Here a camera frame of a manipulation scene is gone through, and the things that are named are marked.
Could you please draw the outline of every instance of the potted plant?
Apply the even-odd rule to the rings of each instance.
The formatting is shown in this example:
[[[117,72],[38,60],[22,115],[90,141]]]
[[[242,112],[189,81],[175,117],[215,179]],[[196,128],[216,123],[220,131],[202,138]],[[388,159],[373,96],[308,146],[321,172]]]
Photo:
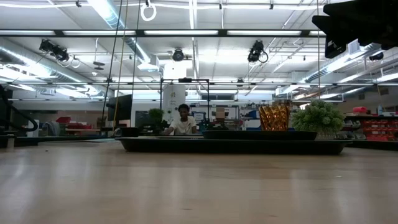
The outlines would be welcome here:
[[[333,104],[313,100],[304,110],[293,114],[293,127],[297,131],[315,131],[317,139],[334,139],[343,128],[344,115]]]
[[[149,117],[154,123],[154,134],[159,134],[162,132],[162,121],[163,121],[164,111],[158,108],[152,108],[149,110]]]

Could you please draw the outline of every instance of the rope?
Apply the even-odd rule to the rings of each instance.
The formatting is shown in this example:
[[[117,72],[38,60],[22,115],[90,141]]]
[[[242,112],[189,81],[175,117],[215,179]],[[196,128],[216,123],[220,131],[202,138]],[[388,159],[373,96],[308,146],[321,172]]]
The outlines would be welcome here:
[[[129,12],[129,8],[126,7],[126,15],[125,15],[125,18],[124,18],[124,22],[126,23],[126,26],[124,27],[123,40],[124,40],[124,37],[126,36],[128,12]],[[116,126],[116,115],[118,113],[118,108],[119,108],[119,92],[120,92],[119,88],[120,88],[120,79],[121,79],[121,75],[122,75],[123,55],[124,55],[124,41],[122,43],[122,56],[121,56],[120,67],[119,67],[118,93],[116,94],[116,108],[114,110],[114,115],[113,115],[113,129],[112,129],[112,131],[114,131],[115,126]]]
[[[119,30],[119,24],[120,24],[120,15],[122,13],[122,7],[120,7],[119,9],[119,19],[118,19],[118,23],[116,25],[116,33],[118,33]],[[105,114],[105,105],[106,105],[106,98],[108,97],[108,90],[109,90],[109,84],[111,83],[111,75],[112,75],[112,66],[113,66],[113,57],[114,57],[114,50],[116,47],[116,40],[118,39],[118,36],[115,35],[114,36],[114,42],[113,42],[113,50],[112,50],[112,57],[111,57],[111,65],[109,68],[109,76],[108,76],[108,84],[106,85],[106,91],[105,91],[105,98],[104,98],[104,105],[102,108],[102,119],[101,119],[101,128],[104,126],[105,122],[104,122],[104,114]]]
[[[138,7],[138,13],[137,13],[137,27],[136,27],[136,29],[138,29],[138,25],[139,25],[139,16],[140,16],[140,7]],[[137,52],[137,42],[138,42],[138,37],[136,37],[136,41],[135,41],[135,43],[134,43],[134,62],[133,62],[133,69],[132,69],[132,90],[131,90],[131,100],[132,100],[132,103],[131,103],[131,107],[132,107],[132,104],[133,104],[133,102],[134,102],[134,80],[135,80],[135,77],[136,77],[136,56],[137,56],[137,54],[136,54],[136,52]]]
[[[317,0],[317,14],[319,16],[319,0]],[[318,74],[321,72],[320,31],[318,28]],[[321,99],[321,76],[318,76],[318,99]]]

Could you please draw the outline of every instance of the white cylinder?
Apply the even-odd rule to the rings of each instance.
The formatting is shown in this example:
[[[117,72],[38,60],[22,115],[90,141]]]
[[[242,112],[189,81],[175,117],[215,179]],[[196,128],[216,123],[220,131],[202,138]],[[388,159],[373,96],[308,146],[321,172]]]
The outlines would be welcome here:
[[[163,119],[169,124],[175,119],[180,119],[178,107],[183,103],[185,103],[185,85],[169,85],[166,87],[163,90]]]

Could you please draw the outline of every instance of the gold vase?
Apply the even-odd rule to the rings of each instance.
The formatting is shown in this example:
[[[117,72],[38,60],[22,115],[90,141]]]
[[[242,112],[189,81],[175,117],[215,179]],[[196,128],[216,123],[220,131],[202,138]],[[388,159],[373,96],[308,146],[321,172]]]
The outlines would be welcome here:
[[[259,108],[259,113],[263,131],[287,131],[289,128],[288,106],[262,106]]]

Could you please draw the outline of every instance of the black tray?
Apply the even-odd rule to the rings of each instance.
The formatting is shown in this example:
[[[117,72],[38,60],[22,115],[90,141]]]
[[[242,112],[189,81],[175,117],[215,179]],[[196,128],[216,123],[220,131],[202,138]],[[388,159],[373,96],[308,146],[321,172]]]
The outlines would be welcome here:
[[[352,141],[259,141],[200,138],[116,138],[129,152],[337,155]]]
[[[205,139],[240,139],[270,141],[311,141],[316,132],[309,131],[204,131]]]

